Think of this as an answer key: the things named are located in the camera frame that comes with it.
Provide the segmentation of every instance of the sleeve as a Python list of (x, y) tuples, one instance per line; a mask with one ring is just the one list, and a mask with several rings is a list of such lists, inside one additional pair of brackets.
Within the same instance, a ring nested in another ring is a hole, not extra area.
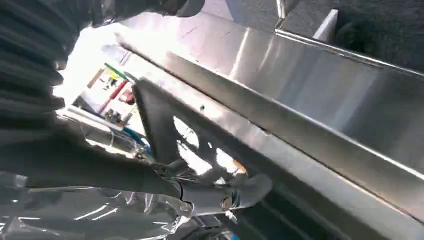
[(176, 188), (149, 166), (92, 148), (57, 124), (52, 96), (80, 31), (154, 11), (161, 0), (0, 2), (0, 171), (58, 183), (164, 194)]

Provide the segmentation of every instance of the gray carpet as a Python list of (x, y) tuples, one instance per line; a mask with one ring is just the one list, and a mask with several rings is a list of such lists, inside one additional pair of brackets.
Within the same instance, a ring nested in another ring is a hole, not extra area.
[[(338, 9), (339, 23), (360, 22), (367, 54), (424, 72), (424, 0), (301, 0), (293, 15), (301, 16), (298, 28), (311, 23), (311, 14)], [(277, 20), (275, 0), (227, 0), (238, 24), (272, 31)]]

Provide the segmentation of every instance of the plastic sheet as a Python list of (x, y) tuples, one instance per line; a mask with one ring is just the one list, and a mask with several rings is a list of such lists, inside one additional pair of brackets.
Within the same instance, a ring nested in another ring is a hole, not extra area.
[(96, 187), (25, 188), (0, 173), (0, 238), (156, 240), (191, 218), (192, 207), (164, 195)]
[(132, 18), (143, 12), (161, 10), (159, 0), (80, 0), (78, 5), (82, 14), (89, 14), (86, 23), (100, 27)]

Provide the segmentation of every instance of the stainless steel panel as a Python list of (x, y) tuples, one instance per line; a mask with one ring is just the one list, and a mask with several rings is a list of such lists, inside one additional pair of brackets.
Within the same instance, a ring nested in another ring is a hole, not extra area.
[[(163, 72), (153, 64), (147, 63), (141, 58), (137, 62), (150, 83), (189, 106), (197, 114), (213, 121), (250, 148), (274, 161), (282, 169), (330, 199), (335, 206), (347, 211), (383, 237), (399, 240), (418, 240), (424, 237), (424, 226), (412, 217), (364, 191), (311, 157), (260, 129), (188, 84)], [(347, 233), (348, 237), (367, 237), (357, 229), (353, 229), (352, 224), (343, 219), (341, 214), (337, 214), (334, 206), (316, 202), (311, 196), (304, 195), (302, 191), (296, 192), (296, 186), (290, 185), (290, 182), (282, 184), (287, 184), (291, 188), (290, 190), (299, 194), (297, 196), (302, 197), (306, 204), (311, 205), (316, 213), (328, 217), (329, 219), (326, 220), (335, 224), (334, 227), (339, 231)]]
[(421, 74), (207, 14), (138, 22), (145, 58), (424, 221)]

